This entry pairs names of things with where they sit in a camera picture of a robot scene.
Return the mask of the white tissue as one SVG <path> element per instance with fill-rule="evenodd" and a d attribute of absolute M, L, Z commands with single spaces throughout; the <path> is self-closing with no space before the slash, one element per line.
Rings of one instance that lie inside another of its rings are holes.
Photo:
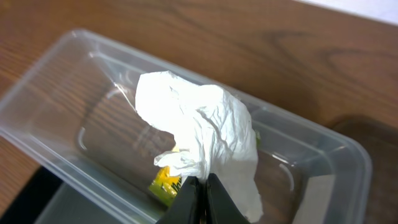
<path fill-rule="evenodd" d="M 155 166 L 201 182 L 216 174 L 243 216 L 260 220 L 256 134 L 245 104 L 218 85 L 197 85 L 165 71 L 140 76 L 135 108 L 153 128 L 174 137 L 174 148 L 155 156 Z"/>

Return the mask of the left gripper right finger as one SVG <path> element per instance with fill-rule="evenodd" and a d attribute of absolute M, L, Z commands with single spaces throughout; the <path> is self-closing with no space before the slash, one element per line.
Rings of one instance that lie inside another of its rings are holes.
<path fill-rule="evenodd" d="M 206 222 L 209 224 L 250 224 L 229 196 L 216 174 L 206 181 Z"/>

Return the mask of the green snack wrapper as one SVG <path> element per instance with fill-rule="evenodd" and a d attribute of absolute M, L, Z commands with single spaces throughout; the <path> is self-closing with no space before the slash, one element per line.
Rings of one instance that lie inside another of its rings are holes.
<path fill-rule="evenodd" d="M 175 144 L 155 156 L 154 165 L 160 170 L 149 186 L 161 202 L 170 206 L 188 177 L 205 183 L 214 173 L 240 212 L 260 209 L 254 174 L 261 138 L 250 125 L 220 130 L 195 123 L 163 129 L 173 135 Z"/>

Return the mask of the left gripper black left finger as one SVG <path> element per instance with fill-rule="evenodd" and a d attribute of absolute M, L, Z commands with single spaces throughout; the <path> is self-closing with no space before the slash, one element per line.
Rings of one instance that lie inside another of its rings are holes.
<path fill-rule="evenodd" d="M 202 184 L 196 177 L 188 177 L 156 224 L 200 224 L 201 215 Z"/>

